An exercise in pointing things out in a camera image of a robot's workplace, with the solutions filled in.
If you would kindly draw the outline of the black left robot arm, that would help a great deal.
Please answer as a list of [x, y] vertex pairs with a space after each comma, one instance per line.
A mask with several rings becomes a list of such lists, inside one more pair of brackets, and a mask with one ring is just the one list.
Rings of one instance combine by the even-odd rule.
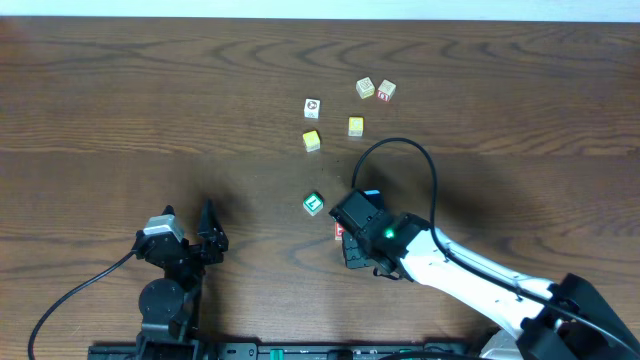
[[196, 337], [206, 267], [223, 261], [229, 240], [207, 200], [197, 229], [201, 241], [185, 237], [174, 209], [148, 220], [136, 234], [136, 258], [163, 271], [139, 296], [141, 331], [136, 338], [135, 360], [205, 359], [209, 346]]

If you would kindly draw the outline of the green letter L block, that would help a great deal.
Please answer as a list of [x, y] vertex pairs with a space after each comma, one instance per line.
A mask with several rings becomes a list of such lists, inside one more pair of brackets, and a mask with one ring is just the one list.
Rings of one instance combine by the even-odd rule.
[[310, 193], [302, 202], [303, 208], [311, 215], [317, 215], [324, 207], [324, 200], [317, 192]]

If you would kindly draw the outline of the red letter M block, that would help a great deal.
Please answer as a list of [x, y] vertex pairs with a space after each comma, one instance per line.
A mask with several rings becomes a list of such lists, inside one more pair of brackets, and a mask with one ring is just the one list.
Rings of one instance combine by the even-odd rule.
[[338, 223], [334, 223], [334, 239], [341, 241], [343, 239], [344, 228]]

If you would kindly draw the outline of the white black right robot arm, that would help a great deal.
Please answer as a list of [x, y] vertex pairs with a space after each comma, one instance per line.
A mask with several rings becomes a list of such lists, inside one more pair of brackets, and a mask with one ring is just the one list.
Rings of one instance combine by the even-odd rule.
[[415, 214], [394, 215], [376, 191], [330, 211], [351, 269], [407, 279], [456, 298], [497, 324], [523, 359], [636, 359], [639, 342], [598, 290], [569, 273], [555, 283], [499, 265]]

